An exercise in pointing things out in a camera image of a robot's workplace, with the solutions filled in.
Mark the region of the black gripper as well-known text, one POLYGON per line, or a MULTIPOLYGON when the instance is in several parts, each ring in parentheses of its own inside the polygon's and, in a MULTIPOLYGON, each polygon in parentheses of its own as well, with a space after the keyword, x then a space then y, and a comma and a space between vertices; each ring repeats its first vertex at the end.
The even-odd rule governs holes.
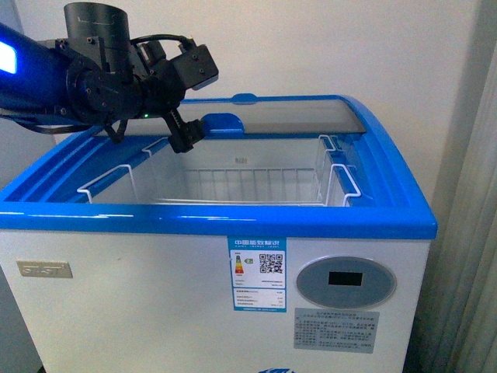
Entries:
POLYGON ((64 16, 65 50, 75 56, 66 77, 69 110, 79 122, 103 126, 112 143, 120 144, 129 119, 161 117, 177 154, 204 139, 204 121, 185 122, 177 110, 185 91, 175 88, 170 62, 160 58, 150 68, 137 52, 139 43, 157 47, 157 36, 132 40, 127 14, 111 5, 73 2, 64 7, 64 16))

